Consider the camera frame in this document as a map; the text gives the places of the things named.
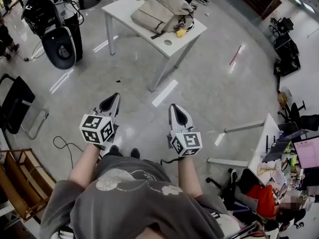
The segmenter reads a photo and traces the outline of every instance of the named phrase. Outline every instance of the pink screen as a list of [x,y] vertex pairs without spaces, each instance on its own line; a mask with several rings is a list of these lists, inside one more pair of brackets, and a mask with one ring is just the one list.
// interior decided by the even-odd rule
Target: pink screen
[[302,168],[319,166],[319,138],[295,143],[296,152]]

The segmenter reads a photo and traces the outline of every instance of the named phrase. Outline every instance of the beige bag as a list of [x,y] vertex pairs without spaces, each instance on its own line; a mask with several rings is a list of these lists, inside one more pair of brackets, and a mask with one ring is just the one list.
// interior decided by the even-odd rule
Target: beige bag
[[193,22],[194,10],[185,0],[145,0],[132,15],[132,20],[147,29],[158,33],[173,32],[181,21],[184,29]]

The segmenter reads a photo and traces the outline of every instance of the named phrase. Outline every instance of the desk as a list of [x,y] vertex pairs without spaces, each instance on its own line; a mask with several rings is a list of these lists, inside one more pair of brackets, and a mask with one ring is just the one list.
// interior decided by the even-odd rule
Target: desk
[[182,48],[185,48],[182,55],[175,63],[175,67],[178,68],[183,58],[189,52],[196,40],[199,38],[200,34],[205,31],[207,27],[200,23],[198,20],[194,19],[194,29],[189,31],[183,38],[177,38],[176,33],[171,32],[164,33],[160,37],[152,40],[151,37],[154,36],[156,33],[134,23],[131,19],[131,14],[136,11],[143,3],[144,0],[118,0],[102,7],[102,10],[105,12],[106,31],[111,55],[115,54],[112,25],[113,18],[117,19],[119,22],[130,28],[138,36],[150,43],[163,55],[163,59],[159,67],[156,69],[154,78],[149,86],[149,90],[153,92],[160,82],[160,79],[163,76],[164,72],[171,69],[168,67],[170,65],[170,60],[174,57],[174,54],[180,51]]
[[[237,132],[241,130],[256,128],[256,127],[263,127],[263,131],[259,138],[254,155],[250,161],[237,161],[237,160],[209,158],[207,162],[248,168],[263,183],[263,185],[266,185],[269,179],[271,178],[273,171],[268,171],[262,174],[261,176],[258,176],[257,167],[262,162],[263,156],[266,155],[266,136],[268,135],[268,147],[271,146],[274,136],[276,137],[276,139],[278,139],[280,136],[279,128],[276,122],[274,121],[273,117],[270,114],[267,114],[265,120],[245,124],[238,127],[226,128],[224,132],[231,133],[231,132]],[[271,161],[271,162],[268,162],[268,164],[275,165],[275,162]]]

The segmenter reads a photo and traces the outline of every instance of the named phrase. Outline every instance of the red shirt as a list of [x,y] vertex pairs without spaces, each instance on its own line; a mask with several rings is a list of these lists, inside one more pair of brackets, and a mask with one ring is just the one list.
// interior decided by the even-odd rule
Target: red shirt
[[266,187],[254,185],[246,195],[258,199],[257,213],[259,215],[268,219],[274,219],[276,217],[273,187],[271,185]]

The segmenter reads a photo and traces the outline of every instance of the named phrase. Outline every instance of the gray tiled floor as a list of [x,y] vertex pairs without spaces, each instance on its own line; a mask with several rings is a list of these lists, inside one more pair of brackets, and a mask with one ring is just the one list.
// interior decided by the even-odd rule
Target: gray tiled floor
[[[259,129],[254,129],[225,135],[218,144],[216,140],[221,129],[227,125],[261,120],[268,112],[277,119],[273,62],[218,4],[199,5],[195,17],[207,26],[207,30],[180,67],[168,74],[151,93],[148,82],[161,58],[153,47],[128,28],[114,22],[115,34],[119,36],[114,56],[109,54],[108,47],[93,52],[106,40],[104,15],[100,7],[112,1],[102,0],[95,10],[83,11],[83,60],[73,67],[74,71],[53,94],[50,88],[65,71],[54,68],[45,55],[27,63],[17,56],[10,64],[0,60],[0,73],[22,76],[36,94],[36,101],[50,112],[36,140],[29,140],[22,131],[16,135],[8,133],[12,147],[31,147],[56,180],[65,179],[71,170],[69,153],[67,149],[55,148],[53,138],[60,135],[67,142],[84,148],[78,129],[82,116],[107,96],[119,92],[122,101],[117,124],[120,128],[115,143],[125,155],[137,147],[142,158],[153,161],[171,159],[175,153],[167,147],[168,106],[176,103],[192,115],[202,134],[204,147],[194,160],[204,191],[213,192],[214,186],[206,185],[204,179],[209,175],[224,183],[228,167],[209,165],[206,159],[248,160],[260,133]],[[19,54],[30,57],[39,38],[21,22],[21,12],[17,5],[5,19],[13,38],[21,45]],[[237,56],[235,66],[229,66],[241,44],[245,45],[245,49]],[[176,80],[178,85],[155,107],[152,101],[172,80]],[[6,87],[0,87],[1,101]],[[76,162],[81,153],[71,149]],[[176,182],[176,164],[165,165],[165,169]]]

